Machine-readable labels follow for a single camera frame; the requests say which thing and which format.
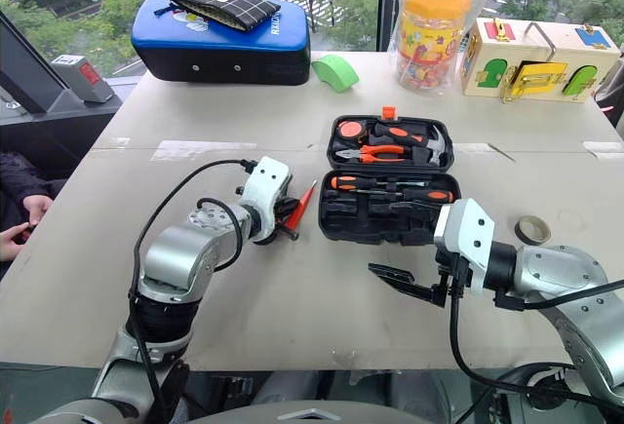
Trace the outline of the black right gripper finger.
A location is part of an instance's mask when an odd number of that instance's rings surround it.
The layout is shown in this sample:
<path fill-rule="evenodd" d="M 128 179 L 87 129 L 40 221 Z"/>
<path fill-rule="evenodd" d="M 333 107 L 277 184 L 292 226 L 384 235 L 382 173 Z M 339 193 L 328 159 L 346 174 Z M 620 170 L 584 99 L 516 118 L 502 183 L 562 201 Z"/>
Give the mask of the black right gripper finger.
<path fill-rule="evenodd" d="M 413 274 L 410 271 L 378 264 L 369 263 L 368 269 L 379 279 L 386 283 L 396 282 L 412 285 L 414 283 Z"/>
<path fill-rule="evenodd" d="M 415 297 L 426 302 L 434 301 L 434 292 L 432 288 L 425 288 L 421 285 L 400 282 L 392 282 L 391 287 L 402 294 Z"/>

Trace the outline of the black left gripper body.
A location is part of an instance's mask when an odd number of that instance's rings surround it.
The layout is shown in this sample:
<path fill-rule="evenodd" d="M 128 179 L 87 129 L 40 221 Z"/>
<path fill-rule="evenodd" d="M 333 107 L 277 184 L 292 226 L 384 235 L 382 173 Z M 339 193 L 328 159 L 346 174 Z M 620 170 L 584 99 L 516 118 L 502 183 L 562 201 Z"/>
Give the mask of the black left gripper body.
<path fill-rule="evenodd" d="M 296 241 L 299 237 L 295 229 L 287 226 L 291 216 L 297 210 L 299 200 L 288 195 L 289 187 L 278 196 L 274 205 L 275 228 L 270 235 L 270 240 L 274 241 L 279 235 L 286 236 L 291 241 Z"/>

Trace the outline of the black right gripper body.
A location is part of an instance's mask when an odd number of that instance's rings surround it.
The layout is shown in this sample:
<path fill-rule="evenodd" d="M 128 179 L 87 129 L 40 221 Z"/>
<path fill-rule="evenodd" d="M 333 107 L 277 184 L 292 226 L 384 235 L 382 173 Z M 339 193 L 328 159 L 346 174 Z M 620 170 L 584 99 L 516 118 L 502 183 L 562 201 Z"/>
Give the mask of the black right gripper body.
<path fill-rule="evenodd" d="M 461 298 L 464 289 L 471 287 L 472 269 L 467 258 L 446 249 L 437 249 L 435 261 L 440 280 L 432 286 L 432 300 L 435 305 L 444 307 L 448 296 Z"/>

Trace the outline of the bystander bare hand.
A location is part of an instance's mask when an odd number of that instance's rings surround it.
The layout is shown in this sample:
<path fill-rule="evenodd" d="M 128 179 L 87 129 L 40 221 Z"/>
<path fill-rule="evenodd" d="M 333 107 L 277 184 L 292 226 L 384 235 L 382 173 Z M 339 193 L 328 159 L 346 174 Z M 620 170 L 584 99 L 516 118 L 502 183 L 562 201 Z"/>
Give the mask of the bystander bare hand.
<path fill-rule="evenodd" d="M 46 195 L 30 195 L 22 200 L 30 226 L 37 226 L 54 200 Z"/>
<path fill-rule="evenodd" d="M 12 226 L 1 232 L 1 261 L 13 261 L 30 237 L 28 222 Z"/>

